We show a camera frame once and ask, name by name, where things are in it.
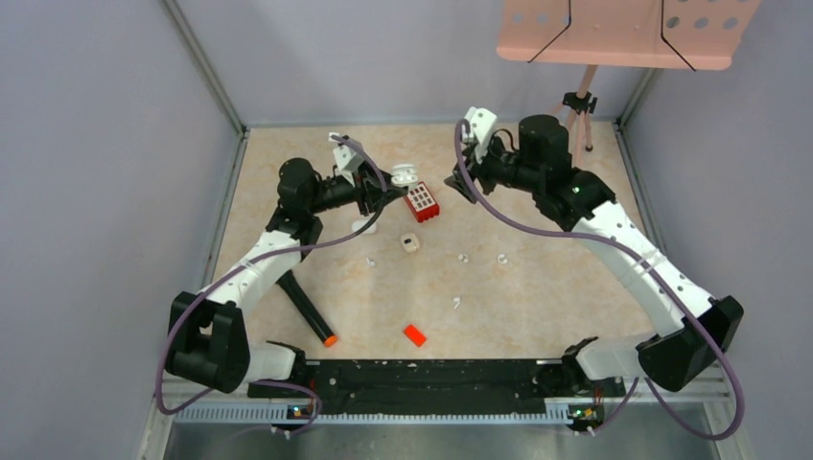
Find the beige earbud case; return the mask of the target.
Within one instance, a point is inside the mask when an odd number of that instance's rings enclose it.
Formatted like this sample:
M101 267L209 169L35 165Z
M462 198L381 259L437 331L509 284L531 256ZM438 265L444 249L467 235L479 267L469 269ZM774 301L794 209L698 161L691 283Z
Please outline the beige earbud case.
M421 247L421 243L414 233L403 234L399 238L399 243L407 254L415 253Z

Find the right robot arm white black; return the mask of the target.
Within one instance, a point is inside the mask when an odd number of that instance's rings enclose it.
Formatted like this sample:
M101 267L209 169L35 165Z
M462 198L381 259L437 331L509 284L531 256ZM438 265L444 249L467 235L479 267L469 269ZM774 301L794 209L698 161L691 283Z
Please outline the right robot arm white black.
M472 107L455 128L457 162L445 182L477 203L503 186L530 194L558 226L551 237L582 243L616 277L654 330L587 338L568 348L565 387L589 394L603 379L647 378L679 392L731 345L744 311L688 279L633 223L611 188L572 163L569 132L554 116L523 118L518 144L499 138L496 115Z

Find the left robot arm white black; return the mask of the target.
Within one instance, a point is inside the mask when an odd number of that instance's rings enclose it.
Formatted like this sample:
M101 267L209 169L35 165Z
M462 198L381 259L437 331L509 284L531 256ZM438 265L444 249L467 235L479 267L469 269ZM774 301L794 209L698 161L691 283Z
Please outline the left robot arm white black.
M278 204L265 231L230 271L201 293L180 292L172 302L172 336L164 369L169 374L222 393L250 380L270 379L285 396L301 393L307 370L290 346L250 347L246 315L273 288L280 288L326 347L337 342L293 270L318 245L319 213L356 204L368 218L404 197L418 182L417 170L402 165L377 172L356 158L347 168L321 176L304 158L286 161L279 171Z

